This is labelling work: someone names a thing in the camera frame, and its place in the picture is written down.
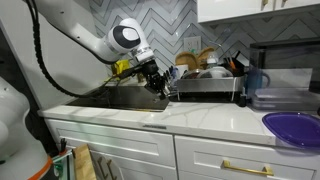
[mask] cup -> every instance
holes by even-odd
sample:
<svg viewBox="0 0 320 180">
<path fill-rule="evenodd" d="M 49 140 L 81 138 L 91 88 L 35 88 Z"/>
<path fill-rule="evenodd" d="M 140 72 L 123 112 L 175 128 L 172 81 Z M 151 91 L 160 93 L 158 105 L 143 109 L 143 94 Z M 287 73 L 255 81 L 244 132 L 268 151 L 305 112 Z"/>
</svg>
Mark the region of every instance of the cup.
<svg viewBox="0 0 320 180">
<path fill-rule="evenodd" d="M 185 71 L 189 70 L 189 66 L 187 64 L 184 65 L 177 65 L 176 68 L 178 69 L 177 78 L 180 79 Z"/>
</svg>

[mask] white countertop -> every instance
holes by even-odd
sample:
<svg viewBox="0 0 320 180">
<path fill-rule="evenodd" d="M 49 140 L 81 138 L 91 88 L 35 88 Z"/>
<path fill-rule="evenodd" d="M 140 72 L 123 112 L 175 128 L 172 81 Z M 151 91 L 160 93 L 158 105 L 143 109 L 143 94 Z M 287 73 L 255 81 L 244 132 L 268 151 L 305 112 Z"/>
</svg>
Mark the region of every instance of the white countertop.
<svg viewBox="0 0 320 180">
<path fill-rule="evenodd" d="M 266 113 L 257 113 L 235 104 L 170 102 L 163 112 L 61 105 L 39 114 L 45 118 L 73 122 L 290 147 L 264 126 L 262 117 Z"/>
</svg>

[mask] upper cabinet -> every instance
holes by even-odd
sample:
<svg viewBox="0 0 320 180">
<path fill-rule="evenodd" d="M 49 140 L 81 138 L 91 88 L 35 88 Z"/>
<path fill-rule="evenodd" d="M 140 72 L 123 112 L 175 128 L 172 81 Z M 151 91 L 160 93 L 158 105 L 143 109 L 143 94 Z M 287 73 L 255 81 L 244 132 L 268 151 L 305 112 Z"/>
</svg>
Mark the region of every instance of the upper cabinet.
<svg viewBox="0 0 320 180">
<path fill-rule="evenodd" d="M 320 4 L 320 0 L 198 0 L 198 22 Z"/>
</svg>

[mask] black cable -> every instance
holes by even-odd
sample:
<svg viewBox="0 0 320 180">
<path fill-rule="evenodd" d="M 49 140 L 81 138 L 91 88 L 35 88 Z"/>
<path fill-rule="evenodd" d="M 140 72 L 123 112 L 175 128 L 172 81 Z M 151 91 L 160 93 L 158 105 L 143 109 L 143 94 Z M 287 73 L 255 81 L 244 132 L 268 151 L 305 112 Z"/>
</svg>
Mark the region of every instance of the black cable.
<svg viewBox="0 0 320 180">
<path fill-rule="evenodd" d="M 34 38 L 34 45 L 35 45 L 35 52 L 36 52 L 36 57 L 37 57 L 37 62 L 40 66 L 40 69 L 42 71 L 42 73 L 44 74 L 44 76 L 47 78 L 47 80 L 51 83 L 51 85 L 53 87 L 55 87 L 57 90 L 59 90 L 60 92 L 72 96 L 72 97 L 76 97 L 76 98 L 91 98 L 91 97 L 99 97 L 100 95 L 104 94 L 105 92 L 105 85 L 110 82 L 112 79 L 115 78 L 115 76 L 111 77 L 108 81 L 106 81 L 105 83 L 103 83 L 100 87 L 99 90 L 94 92 L 94 93 L 90 93 L 87 95 L 82 95 L 82 94 L 76 94 L 73 92 L 70 92 L 66 89 L 64 89 L 63 87 L 61 87 L 53 78 L 52 76 L 49 74 L 44 62 L 43 62 L 43 57 L 42 57 L 42 50 L 41 50 L 41 38 L 40 38 L 40 24 L 39 24 L 39 16 L 38 16 L 38 8 L 37 8 L 37 4 L 35 3 L 34 0 L 26 0 L 26 3 L 28 5 L 31 17 L 32 17 L 32 22 L 33 22 L 33 38 Z"/>
</svg>

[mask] drawer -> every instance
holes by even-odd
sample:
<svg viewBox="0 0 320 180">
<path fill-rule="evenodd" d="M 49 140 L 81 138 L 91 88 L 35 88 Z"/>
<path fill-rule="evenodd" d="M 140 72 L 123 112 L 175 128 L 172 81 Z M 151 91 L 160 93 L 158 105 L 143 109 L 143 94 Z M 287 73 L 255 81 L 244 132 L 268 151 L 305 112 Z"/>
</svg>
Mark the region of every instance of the drawer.
<svg viewBox="0 0 320 180">
<path fill-rule="evenodd" d="M 103 170 L 104 177 L 109 173 L 109 179 L 107 178 L 106 180 L 111 180 L 110 171 L 112 171 L 113 176 L 117 176 L 119 180 L 177 180 L 178 178 L 176 168 L 172 167 L 121 158 L 94 151 L 91 151 L 91 157 L 95 167 L 98 167 L 98 169 L 106 169 Z M 108 166 L 107 163 L 101 164 L 101 162 L 103 162 L 100 159 L 101 157 L 107 161 L 112 160 L 109 164 L 110 170 L 106 168 L 106 166 Z"/>
<path fill-rule="evenodd" d="M 320 155 L 311 152 L 277 149 L 240 143 L 177 136 L 179 170 L 226 180 L 316 180 Z M 232 167 L 225 167 L 223 162 Z M 265 167 L 273 176 L 261 175 Z"/>
<path fill-rule="evenodd" d="M 203 176 L 195 173 L 179 171 L 179 179 L 180 180 L 223 180 L 217 179 L 209 176 Z"/>
<path fill-rule="evenodd" d="M 94 151 L 175 167 L 171 135 L 54 119 L 46 123 L 56 143 L 65 138 L 69 146 L 87 143 Z"/>
</svg>

